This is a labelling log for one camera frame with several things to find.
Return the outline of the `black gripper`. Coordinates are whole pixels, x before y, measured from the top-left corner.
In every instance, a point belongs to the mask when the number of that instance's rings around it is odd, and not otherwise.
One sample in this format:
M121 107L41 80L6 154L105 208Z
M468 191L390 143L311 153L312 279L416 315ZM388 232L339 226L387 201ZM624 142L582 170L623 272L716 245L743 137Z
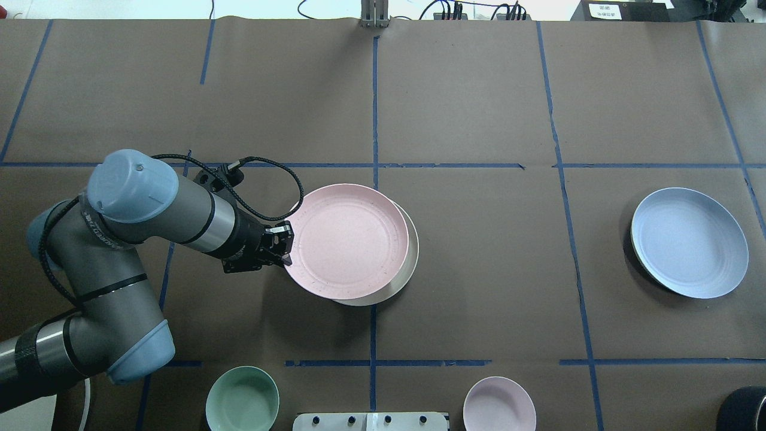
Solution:
M258 246L258 259L262 265L290 267L293 264L290 253L295 232L290 221L281 221L265 228Z

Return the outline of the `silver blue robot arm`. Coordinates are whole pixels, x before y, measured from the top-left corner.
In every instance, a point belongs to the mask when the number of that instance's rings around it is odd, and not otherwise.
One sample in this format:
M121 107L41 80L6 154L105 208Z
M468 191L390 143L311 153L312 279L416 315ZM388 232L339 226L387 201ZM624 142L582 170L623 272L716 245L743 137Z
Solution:
M105 374L131 384L175 355L169 322L137 246L164 238L218 259L225 273L287 267L287 214L257 212L235 191L241 167L183 154L109 154L74 198L28 226L28 249L73 308L2 342L2 412Z

